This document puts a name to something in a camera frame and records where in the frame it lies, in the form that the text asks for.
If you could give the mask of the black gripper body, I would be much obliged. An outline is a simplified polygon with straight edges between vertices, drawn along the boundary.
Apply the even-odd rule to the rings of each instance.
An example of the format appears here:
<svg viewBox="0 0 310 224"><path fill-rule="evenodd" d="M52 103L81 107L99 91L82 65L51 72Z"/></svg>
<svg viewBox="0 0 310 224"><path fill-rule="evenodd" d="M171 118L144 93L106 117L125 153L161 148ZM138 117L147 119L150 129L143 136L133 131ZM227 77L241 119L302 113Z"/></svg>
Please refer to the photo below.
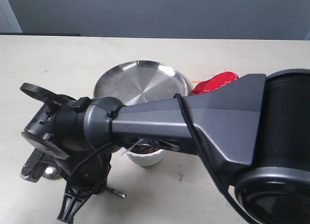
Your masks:
<svg viewBox="0 0 310 224"><path fill-rule="evenodd" d="M22 167L20 176L23 180L36 183L47 167L53 167L67 181L70 192L81 189L85 193L100 194L107 185L110 160L111 154L96 153L93 156L86 152L61 160L35 149Z"/></svg>

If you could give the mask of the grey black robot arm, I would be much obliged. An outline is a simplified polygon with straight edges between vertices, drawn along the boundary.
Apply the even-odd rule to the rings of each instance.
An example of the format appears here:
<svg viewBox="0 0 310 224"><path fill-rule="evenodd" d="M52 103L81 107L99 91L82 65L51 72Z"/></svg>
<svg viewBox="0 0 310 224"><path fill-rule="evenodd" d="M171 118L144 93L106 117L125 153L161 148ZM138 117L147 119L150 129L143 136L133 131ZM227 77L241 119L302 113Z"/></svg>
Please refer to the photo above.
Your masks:
<svg viewBox="0 0 310 224"><path fill-rule="evenodd" d="M34 151L21 177L59 166L66 180L58 219L71 224L106 189L112 153L136 144L197 155L217 189L250 224L310 221L310 72L249 74L214 91L126 106L74 99L24 83L43 103L21 133Z"/></svg>

